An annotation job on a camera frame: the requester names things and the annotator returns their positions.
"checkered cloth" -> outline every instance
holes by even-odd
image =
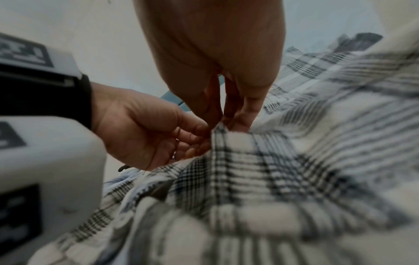
[[[417,264],[418,49],[413,26],[366,52],[288,49],[250,133],[123,171],[30,264]]]

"striped fabric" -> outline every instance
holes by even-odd
[[[250,133],[123,171],[30,264],[417,264],[416,25],[366,52],[288,49]]]

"hand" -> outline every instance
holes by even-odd
[[[279,71],[285,39],[280,0],[134,0],[169,89],[210,127],[247,131]]]
[[[152,170],[210,149],[208,126],[179,106],[128,89],[92,89],[92,131],[121,162]]]

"black wristband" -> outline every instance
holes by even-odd
[[[86,75],[77,79],[32,70],[24,74],[30,78],[2,75],[0,69],[0,115],[58,116],[91,129],[92,88]]]

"flannel shirt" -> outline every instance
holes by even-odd
[[[417,25],[365,52],[288,49],[249,133],[124,170],[29,264],[417,264]]]

